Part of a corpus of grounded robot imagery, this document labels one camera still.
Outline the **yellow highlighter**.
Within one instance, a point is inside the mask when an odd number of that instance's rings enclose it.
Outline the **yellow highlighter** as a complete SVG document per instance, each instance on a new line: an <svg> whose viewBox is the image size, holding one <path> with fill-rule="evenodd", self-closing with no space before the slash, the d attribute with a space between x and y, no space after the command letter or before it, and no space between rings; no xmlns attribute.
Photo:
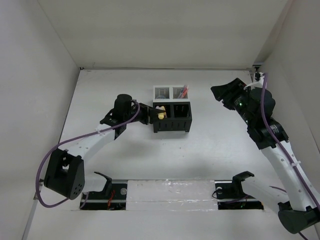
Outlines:
<svg viewBox="0 0 320 240"><path fill-rule="evenodd" d="M167 118L167 113L166 112L158 113L157 117L159 120L163 120L163 119Z"/></svg>

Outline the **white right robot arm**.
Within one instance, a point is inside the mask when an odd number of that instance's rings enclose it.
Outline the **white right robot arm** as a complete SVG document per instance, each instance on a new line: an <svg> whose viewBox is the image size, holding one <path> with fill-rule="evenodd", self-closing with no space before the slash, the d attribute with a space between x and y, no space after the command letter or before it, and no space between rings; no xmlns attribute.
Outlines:
<svg viewBox="0 0 320 240"><path fill-rule="evenodd" d="M230 197L230 204L253 197L272 209L282 226L291 234L320 222L320 194L313 187L293 153L283 126L273 117L276 101L267 90L267 79L245 84L239 78L210 89L223 106L236 111L247 125L247 133L266 157L284 190L258 180L249 171L238 173L225 187L217 187L219 200Z"/></svg>

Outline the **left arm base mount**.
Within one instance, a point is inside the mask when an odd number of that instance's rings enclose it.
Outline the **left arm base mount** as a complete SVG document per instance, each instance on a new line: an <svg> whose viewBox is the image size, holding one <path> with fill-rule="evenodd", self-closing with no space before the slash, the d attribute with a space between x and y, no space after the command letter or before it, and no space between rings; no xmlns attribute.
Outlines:
<svg viewBox="0 0 320 240"><path fill-rule="evenodd" d="M113 180L95 171L85 178L79 209L85 211L124 211L128 193L127 180Z"/></svg>

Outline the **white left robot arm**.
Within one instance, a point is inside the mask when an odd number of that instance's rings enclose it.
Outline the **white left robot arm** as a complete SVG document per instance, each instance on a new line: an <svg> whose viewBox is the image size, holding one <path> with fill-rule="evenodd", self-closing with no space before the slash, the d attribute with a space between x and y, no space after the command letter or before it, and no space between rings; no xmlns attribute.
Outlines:
<svg viewBox="0 0 320 240"><path fill-rule="evenodd" d="M86 173L86 164L105 145L115 141L126 130L127 124L140 122L149 125L163 120L165 115L164 107L138 103L128 94L118 95L113 108L100 120L94 132L76 137L77 143L66 149L56 147L52 151L44 186L68 200L89 192L107 198L112 191L112 179L98 171Z"/></svg>

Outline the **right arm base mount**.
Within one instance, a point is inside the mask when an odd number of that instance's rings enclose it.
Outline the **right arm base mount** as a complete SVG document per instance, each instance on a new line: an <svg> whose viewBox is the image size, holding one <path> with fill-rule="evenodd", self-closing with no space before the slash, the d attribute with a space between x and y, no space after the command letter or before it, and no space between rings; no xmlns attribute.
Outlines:
<svg viewBox="0 0 320 240"><path fill-rule="evenodd" d="M218 210L264 210L263 204L243 192L242 182L255 175L244 171L232 180L215 180L211 197L217 200Z"/></svg>

